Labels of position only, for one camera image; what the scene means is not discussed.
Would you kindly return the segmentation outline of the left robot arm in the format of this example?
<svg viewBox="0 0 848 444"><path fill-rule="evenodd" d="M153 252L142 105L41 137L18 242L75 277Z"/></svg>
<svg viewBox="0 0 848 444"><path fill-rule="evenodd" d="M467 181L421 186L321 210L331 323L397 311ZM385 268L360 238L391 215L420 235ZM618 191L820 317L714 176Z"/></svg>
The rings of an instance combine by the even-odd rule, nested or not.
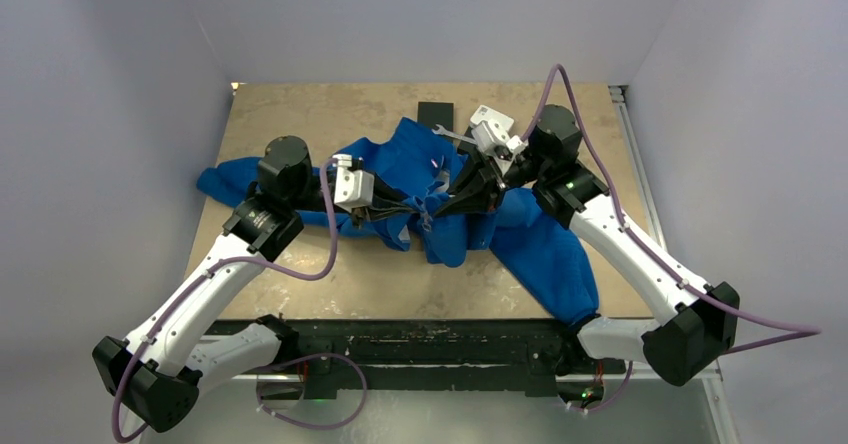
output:
<svg viewBox="0 0 848 444"><path fill-rule="evenodd" d="M407 195L365 168L360 158L332 156L314 167L296 136L271 141L246 198L224 223L201 264L144 323L124 338L105 337L92 356L112 394L112 432L126 443L121 414L143 428L165 432L179 424L199 397L253 369L284 373L309 359L298 332L267 315L211 344L202 337L238 293L303 231L301 212L323 208L330 225L338 213L356 225L410 209Z"/></svg>

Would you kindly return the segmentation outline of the blue zip jacket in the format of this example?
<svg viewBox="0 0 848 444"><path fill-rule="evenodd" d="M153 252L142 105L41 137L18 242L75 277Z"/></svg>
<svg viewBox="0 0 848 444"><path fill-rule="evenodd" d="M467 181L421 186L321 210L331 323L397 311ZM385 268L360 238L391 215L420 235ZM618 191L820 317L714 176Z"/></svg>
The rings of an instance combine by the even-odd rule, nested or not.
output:
<svg viewBox="0 0 848 444"><path fill-rule="evenodd" d="M552 316L573 324L595 314L599 293L589 258L579 239L545 214L526 188L508 191L489 214L435 217L448 196L438 186L453 179L465 156L431 129L402 118L383 143L360 138L341 148L364 161L389 186L406 195L412 212L362 228L339 213L337 229L345 237L377 237L396 251L407 251L412 234L423 241L431 264L458 267L471 250L490 250Z"/></svg>

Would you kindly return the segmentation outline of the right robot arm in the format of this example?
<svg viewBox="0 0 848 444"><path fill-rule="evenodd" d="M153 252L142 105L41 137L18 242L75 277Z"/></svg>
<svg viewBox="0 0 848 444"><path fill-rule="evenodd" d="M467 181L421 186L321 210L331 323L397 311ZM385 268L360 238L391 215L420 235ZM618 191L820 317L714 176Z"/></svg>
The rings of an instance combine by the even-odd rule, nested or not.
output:
<svg viewBox="0 0 848 444"><path fill-rule="evenodd" d="M546 105L531 134L481 105L469 123L472 148L436 216L488 213L507 191L531 191L541 210L598 251L647 304L651 320L582 318L561 356L576 371L599 359L645 363L682 386L735 342L740 296L688 270L628 217L612 188L578 157L583 133L574 114Z"/></svg>

